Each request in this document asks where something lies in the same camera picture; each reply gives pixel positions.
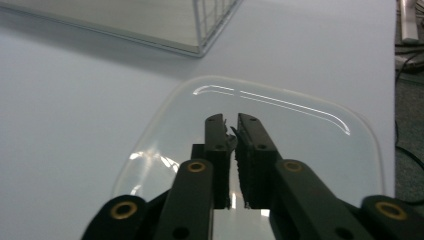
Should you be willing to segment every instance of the table surface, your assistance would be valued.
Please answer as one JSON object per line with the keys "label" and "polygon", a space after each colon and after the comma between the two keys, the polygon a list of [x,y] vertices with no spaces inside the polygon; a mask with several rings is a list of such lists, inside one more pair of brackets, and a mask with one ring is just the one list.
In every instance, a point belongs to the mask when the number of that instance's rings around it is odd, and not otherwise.
{"label": "table surface", "polygon": [[0,239],[80,238],[165,98],[204,75],[356,112],[393,195],[394,13],[394,1],[245,0],[195,59],[0,9]]}

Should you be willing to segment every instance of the white table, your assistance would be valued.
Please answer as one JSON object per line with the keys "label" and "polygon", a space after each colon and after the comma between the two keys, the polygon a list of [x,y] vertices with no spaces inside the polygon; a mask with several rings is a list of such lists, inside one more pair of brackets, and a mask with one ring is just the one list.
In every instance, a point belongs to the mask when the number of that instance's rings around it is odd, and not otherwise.
{"label": "white table", "polygon": [[0,10],[0,239],[80,238],[162,101],[202,75],[362,115],[393,195],[394,11],[382,0],[245,0],[195,59]]}

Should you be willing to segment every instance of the translucent plastic lid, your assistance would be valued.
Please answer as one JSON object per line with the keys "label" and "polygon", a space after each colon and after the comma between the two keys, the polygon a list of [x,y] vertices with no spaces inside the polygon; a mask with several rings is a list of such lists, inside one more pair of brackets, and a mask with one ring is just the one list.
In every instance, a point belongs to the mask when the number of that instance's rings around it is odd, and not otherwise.
{"label": "translucent plastic lid", "polygon": [[[204,143],[204,121],[222,113],[261,120],[281,156],[308,164],[340,199],[359,206],[382,194],[381,160],[369,127],[351,111],[305,94],[243,80],[207,76],[187,81],[166,100],[124,166],[113,196],[152,200],[168,190],[192,144]],[[274,239],[269,212],[244,209],[237,165],[231,163],[230,210],[215,210],[214,239]]]}

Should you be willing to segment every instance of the white plastic tray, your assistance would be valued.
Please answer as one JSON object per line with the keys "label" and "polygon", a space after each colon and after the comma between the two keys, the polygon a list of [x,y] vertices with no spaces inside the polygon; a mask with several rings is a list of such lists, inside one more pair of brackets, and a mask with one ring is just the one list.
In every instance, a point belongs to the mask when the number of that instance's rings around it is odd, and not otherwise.
{"label": "white plastic tray", "polygon": [[[358,206],[382,194],[375,138],[358,116],[339,105],[304,94],[242,80],[207,76],[185,82],[163,104],[134,148],[113,196],[149,201],[172,185],[192,144],[204,143],[204,121],[222,113],[227,126],[237,114],[259,118],[283,158],[307,163],[340,199]],[[214,239],[274,239],[265,210],[246,210],[232,161],[233,209],[216,210]]]}

